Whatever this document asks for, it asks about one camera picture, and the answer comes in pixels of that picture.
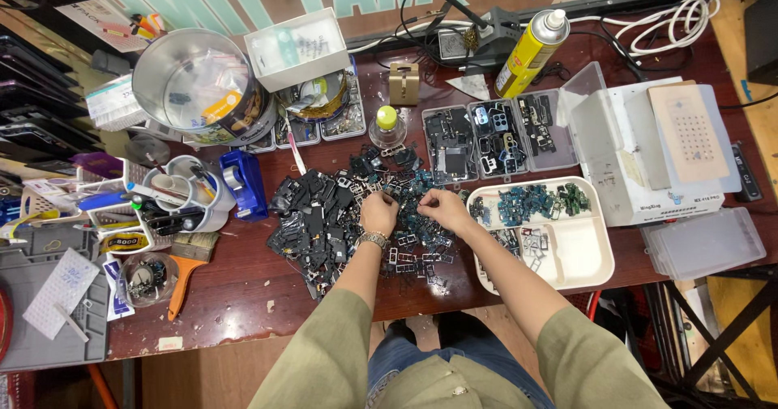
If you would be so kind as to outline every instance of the phone repair workbench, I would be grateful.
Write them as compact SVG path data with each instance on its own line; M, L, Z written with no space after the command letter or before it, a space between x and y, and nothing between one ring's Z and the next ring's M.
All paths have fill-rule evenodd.
M595 30L596 25L577 25L575 30ZM719 105L738 104L730 74L716 41L713 29L708 28L694 43L694 57L682 69L673 72L646 72L649 79L663 79L681 76L684 80L695 80L698 84L713 86ZM662 54L649 65L678 66L689 58L688 48ZM388 105L388 70L376 63L411 62L416 58L415 50L384 52L376 55L359 55L355 58L359 74L359 87L363 96L365 119L368 123L375 118L379 107ZM571 35L550 62L559 61L572 75L578 73L590 62L600 64L602 76L608 88L633 84L635 77L618 58L613 49L596 36ZM426 66L421 65L420 72ZM419 103L405 107L408 112L405 121L408 135L405 145L416 142L416 153L424 161L423 168L430 166L430 158L424 146L423 110L454 105L466 105L476 99L455 90L446 79L461 74L456 69L439 67L430 73L420 73ZM492 99L496 99L491 88L494 74L485 75ZM546 76L533 90L548 90L564 84L555 75ZM743 110L723 110L722 118L732 143L740 142L744 158L750 164L756 182L762 185L765 197L748 204L753 223L762 238L767 257L752 264L773 262L778 255L778 218L772 216L778 211L776 199L770 186L754 136ZM368 135L349 139L323 142L314 146L300 147L299 152L308 168L329 175L338 169L348 168L349 155L358 154L363 144L369 144ZM196 155L205 161L216 161L226 149L205 148ZM293 171L295 160L290 150L275 150L258 154L258 160L265 184L267 200L273 196L278 185ZM512 183L552 178L581 176L579 166L558 168L513 176ZM464 182L462 188L475 190L489 185L501 185L501 178L481 179ZM728 194L725 206L740 206ZM316 301L306 289L297 266L276 255L266 246L270 234L276 229L278 220L271 216L263 221L247 223L230 218L220 231L221 238L211 262L203 266L189 281L186 302L180 315L168 321L167 305L156 304L143 313L137 313L109 325L108 359L131 358L144 354L158 353L160 338L180 336L180 347L191 349L211 347L242 340L257 340L267 337L294 334L316 307ZM607 230L615 260L613 275L597 288L641 285L666 280L658 274L644 252L640 231L636 227L610 227ZM589 248L582 248L587 253ZM455 241L449 254L455 256L450 265L436 265L436 275L447 281L445 289L437 288L423 280L410 286L401 286L402 278L379 280L376 294L375 321L399 319L411 315L442 313L500 303L500 296L487 291L479 280L474 257L470 249ZM579 287L564 290L564 294L592 291L595 287Z

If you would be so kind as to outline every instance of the glass bottle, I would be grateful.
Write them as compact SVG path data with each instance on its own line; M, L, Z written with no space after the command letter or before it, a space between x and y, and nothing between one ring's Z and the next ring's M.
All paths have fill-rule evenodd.
M370 141L378 149L390 149L399 146L408 135L405 120L398 118L397 110L390 105L378 108L376 118L370 123Z

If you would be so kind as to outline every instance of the person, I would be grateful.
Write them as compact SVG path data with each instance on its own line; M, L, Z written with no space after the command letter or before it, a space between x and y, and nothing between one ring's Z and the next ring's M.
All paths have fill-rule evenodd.
M335 286L300 326L260 385L260 407L667 407L624 344L591 323L475 222L459 196L432 189L418 212L475 252L538 354L551 399L478 318L436 315L440 350L422 352L402 322L368 362L381 256L398 204L377 192L362 205L365 234Z

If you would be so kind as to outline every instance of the green sleeve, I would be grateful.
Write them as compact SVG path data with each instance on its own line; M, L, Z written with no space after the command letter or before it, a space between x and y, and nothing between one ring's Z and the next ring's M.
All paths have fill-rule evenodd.
M372 317L355 293L327 294L273 365L249 409L365 407Z
M577 308L564 308L538 337L540 374L559 409L666 408L632 353Z

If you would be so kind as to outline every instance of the olive green shirt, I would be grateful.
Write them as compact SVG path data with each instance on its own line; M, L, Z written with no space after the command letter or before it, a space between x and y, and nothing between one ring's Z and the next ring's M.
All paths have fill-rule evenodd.
M330 292L289 342L249 409L365 407L371 318L358 295ZM543 326L536 350L543 382L560 409L667 407L624 344L573 306ZM511 382L457 355L406 368L372 406L534 407Z

